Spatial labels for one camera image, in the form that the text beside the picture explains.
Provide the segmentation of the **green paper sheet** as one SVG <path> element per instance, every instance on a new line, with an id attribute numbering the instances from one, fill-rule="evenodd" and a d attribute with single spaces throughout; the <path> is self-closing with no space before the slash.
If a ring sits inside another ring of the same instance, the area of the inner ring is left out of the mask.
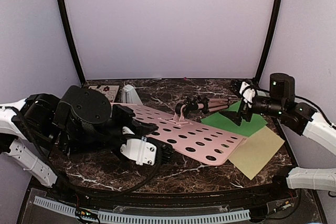
<path id="1" fill-rule="evenodd" d="M 250 122 L 242 120 L 241 125 L 238 126 L 227 117 L 221 115 L 219 112 L 216 112 L 206 118 L 201 119 L 201 122 L 205 125 L 243 135 L 246 137 L 252 136 L 254 133 L 256 133 L 268 124 L 261 115 L 253 114 Z"/>

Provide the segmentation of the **yellow paper sheet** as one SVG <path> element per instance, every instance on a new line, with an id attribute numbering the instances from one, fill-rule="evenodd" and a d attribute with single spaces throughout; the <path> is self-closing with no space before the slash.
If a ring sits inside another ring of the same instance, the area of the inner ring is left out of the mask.
<path id="1" fill-rule="evenodd" d="M 252 180 L 283 146 L 284 140 L 264 126 L 248 137 L 229 157 L 229 161 Z"/>

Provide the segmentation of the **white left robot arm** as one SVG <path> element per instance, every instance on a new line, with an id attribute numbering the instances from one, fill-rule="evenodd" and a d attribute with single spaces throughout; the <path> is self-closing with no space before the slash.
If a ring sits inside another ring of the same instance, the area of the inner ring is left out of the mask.
<path id="1" fill-rule="evenodd" d="M 1 153 L 13 157 L 63 201 L 71 200 L 79 187 L 50 162 L 45 148 L 55 142 L 66 154 L 108 148 L 122 161 L 153 166 L 146 178 L 150 181 L 163 157 L 159 142 L 149 137 L 156 129 L 153 123 L 136 120 L 131 108 L 113 105 L 102 93 L 78 86 L 61 98 L 40 93 L 1 105 Z"/>

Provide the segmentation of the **pink music stand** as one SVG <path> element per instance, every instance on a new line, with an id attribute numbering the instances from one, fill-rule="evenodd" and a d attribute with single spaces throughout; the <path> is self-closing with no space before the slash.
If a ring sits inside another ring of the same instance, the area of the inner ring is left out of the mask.
<path id="1" fill-rule="evenodd" d="M 172 145 L 173 149 L 210 166 L 223 165 L 245 136 L 203 125 L 191 120 L 177 121 L 175 117 L 144 105 L 112 103 L 130 107 L 136 119 L 155 123 L 157 130 L 146 135 Z"/>

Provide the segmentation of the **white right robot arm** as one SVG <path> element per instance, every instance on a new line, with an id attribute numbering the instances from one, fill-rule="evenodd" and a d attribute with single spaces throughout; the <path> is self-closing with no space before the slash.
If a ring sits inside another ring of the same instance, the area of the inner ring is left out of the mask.
<path id="1" fill-rule="evenodd" d="M 237 111 L 221 111 L 220 114 L 240 126 L 250 122 L 254 114 L 275 119 L 300 136 L 304 136 L 335 153 L 335 124 L 313 102 L 301 98 L 296 102 L 295 79 L 286 73 L 272 73 L 267 96 L 259 95 L 258 89 L 245 81 L 233 85 L 241 98 Z M 280 199 L 288 189 L 313 189 L 335 192 L 334 168 L 286 167 L 273 177 L 274 184 L 268 188 L 273 200 Z"/>

